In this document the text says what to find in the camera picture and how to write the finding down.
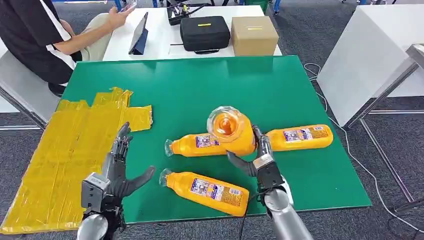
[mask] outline cardboard box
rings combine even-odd
[[[272,56],[278,38],[269,16],[232,18],[231,41],[236,56]]]

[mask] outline black cable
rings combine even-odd
[[[194,11],[189,12],[189,13],[188,13],[188,15],[192,15],[192,14],[194,14],[195,12],[197,12],[197,11],[199,11],[200,9],[202,9],[202,8],[206,7],[207,5],[208,5],[208,3],[204,3],[204,4],[202,4],[200,7],[198,7],[198,8],[197,8],[197,9],[195,9]]]
[[[392,218],[390,218],[389,220],[387,220],[387,229],[390,231],[390,233],[393,235],[393,236],[395,236],[396,238],[398,238],[398,239],[401,239],[401,240],[406,240],[406,238],[403,238],[402,236],[400,236],[400,235],[398,235],[393,229],[392,229],[392,226],[390,226],[390,223],[393,221],[393,220],[395,220],[395,219],[397,219],[397,218],[402,218],[402,217],[406,217],[406,216],[410,216],[410,217],[415,217],[414,215],[412,215],[412,214],[403,214],[403,215],[399,215],[399,216],[396,216],[396,217],[392,217]],[[411,240],[415,240],[415,238],[418,236],[418,233],[419,233],[420,231],[418,231],[418,230],[416,230],[415,231],[415,234],[413,235],[413,237],[412,237],[412,239]]]
[[[243,219],[242,219],[242,221],[241,221],[240,231],[238,232],[238,239],[239,239],[239,240],[242,240],[243,227],[245,226],[245,219],[246,219],[246,214],[248,213],[248,206],[249,206],[249,203],[250,203],[253,199],[256,199],[258,196],[265,195],[265,194],[267,194],[267,193],[271,192],[273,189],[274,189],[274,188],[273,188],[273,187],[271,187],[271,188],[269,188],[269,189],[267,189],[267,190],[265,190],[265,191],[257,192],[255,195],[253,195],[253,196],[251,196],[251,197],[249,198],[249,200],[247,201],[246,211],[244,212]]]

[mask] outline chair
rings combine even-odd
[[[44,130],[60,100],[50,92],[47,82],[9,51],[0,57],[0,73],[0,96]]]

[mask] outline khaki pants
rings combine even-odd
[[[90,32],[102,26],[108,18],[108,13],[101,13],[93,18],[87,27],[82,31],[83,33]],[[109,40],[111,39],[112,33],[105,35],[95,43],[81,49],[81,55],[83,61],[102,61],[105,55],[106,48],[108,47]]]

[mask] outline green table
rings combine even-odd
[[[133,91],[131,107],[153,107],[152,128],[133,133],[126,170],[128,178],[150,165],[156,166],[156,172],[150,182],[124,199],[127,223],[227,216],[160,186],[164,168],[194,172],[256,192],[256,179],[245,176],[226,156],[165,156],[166,139],[205,133],[206,119],[218,106],[237,108],[264,133],[313,124],[333,127],[297,56],[81,62],[63,99],[84,99],[90,105],[97,92],[108,92],[111,87]],[[297,211],[371,204],[336,135],[329,147],[275,152],[274,157],[290,185]],[[253,158],[254,154],[245,157]],[[249,204],[249,215],[264,213],[260,203]]]

